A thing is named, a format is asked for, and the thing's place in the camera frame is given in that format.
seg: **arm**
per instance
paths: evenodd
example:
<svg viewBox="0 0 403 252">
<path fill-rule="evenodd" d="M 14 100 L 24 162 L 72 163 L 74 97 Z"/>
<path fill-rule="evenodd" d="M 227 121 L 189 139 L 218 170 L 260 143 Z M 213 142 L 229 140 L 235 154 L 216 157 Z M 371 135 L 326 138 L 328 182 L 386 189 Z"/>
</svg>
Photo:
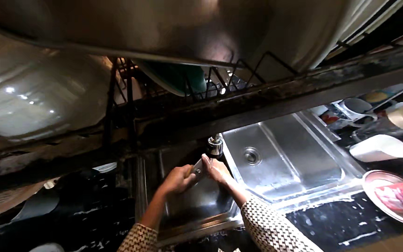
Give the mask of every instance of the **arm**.
<svg viewBox="0 0 403 252">
<path fill-rule="evenodd" d="M 181 193 L 189 187 L 195 179 L 195 174 L 187 177 L 192 168 L 187 164 L 183 167 L 175 167 L 163 184 L 155 192 L 146 212 L 139 223 L 136 223 L 121 243 L 118 252 L 147 252 L 156 251 L 156 241 L 164 204 L 167 196 L 173 193 Z"/>
<path fill-rule="evenodd" d="M 231 193 L 234 201 L 240 207 L 246 230 L 262 251 L 322 251 L 282 214 L 271 209 L 271 206 L 263 201 L 252 197 L 231 177 L 225 164 L 216 159 L 210 160 L 205 154 L 202 155 L 202 158 L 212 179 Z"/>
</svg>

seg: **copper plate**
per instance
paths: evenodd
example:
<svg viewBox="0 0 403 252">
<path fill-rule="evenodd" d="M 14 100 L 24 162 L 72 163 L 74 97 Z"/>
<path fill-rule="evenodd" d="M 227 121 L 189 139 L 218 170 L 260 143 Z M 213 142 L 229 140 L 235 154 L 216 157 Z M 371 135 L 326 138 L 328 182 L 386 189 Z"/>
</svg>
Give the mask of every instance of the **copper plate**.
<svg viewBox="0 0 403 252">
<path fill-rule="evenodd" d="M 374 193 L 375 187 L 403 183 L 403 179 L 396 174 L 383 170 L 368 171 L 365 173 L 365 175 L 363 175 L 362 179 L 363 190 L 365 191 L 366 195 L 368 195 L 368 198 L 386 214 L 400 222 L 403 222 L 403 213 L 394 212 L 386 207 Z"/>
</svg>

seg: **green plate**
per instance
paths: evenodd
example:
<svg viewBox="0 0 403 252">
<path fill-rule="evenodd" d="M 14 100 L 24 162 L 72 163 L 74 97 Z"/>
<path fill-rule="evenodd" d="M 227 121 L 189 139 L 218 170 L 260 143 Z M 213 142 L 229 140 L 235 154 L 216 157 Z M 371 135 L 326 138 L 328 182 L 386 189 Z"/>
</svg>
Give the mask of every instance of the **green plate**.
<svg viewBox="0 0 403 252">
<path fill-rule="evenodd" d="M 179 96 L 184 96 L 186 75 L 195 93 L 206 91 L 205 72 L 199 66 L 162 63 L 148 60 L 133 61 L 155 83 Z"/>
</svg>

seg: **cloth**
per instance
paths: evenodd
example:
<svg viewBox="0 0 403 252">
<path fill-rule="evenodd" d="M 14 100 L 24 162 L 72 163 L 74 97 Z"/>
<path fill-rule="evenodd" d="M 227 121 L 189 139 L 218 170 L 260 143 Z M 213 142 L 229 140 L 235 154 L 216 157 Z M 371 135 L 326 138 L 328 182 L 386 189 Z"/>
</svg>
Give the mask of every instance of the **cloth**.
<svg viewBox="0 0 403 252">
<path fill-rule="evenodd" d="M 246 230 L 263 252 L 322 252 L 282 214 L 261 200 L 249 199 L 240 211 Z M 117 251 L 157 251 L 157 235 L 157 231 L 137 223 Z"/>
</svg>

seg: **white container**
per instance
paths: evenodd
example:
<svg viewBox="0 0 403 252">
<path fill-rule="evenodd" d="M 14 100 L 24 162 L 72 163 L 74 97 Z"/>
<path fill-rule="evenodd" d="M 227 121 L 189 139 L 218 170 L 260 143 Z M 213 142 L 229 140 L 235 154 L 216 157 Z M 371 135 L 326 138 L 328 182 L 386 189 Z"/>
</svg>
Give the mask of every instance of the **white container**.
<svg viewBox="0 0 403 252">
<path fill-rule="evenodd" d="M 362 162 L 403 158 L 403 142 L 389 135 L 375 135 L 349 149 Z"/>
</svg>

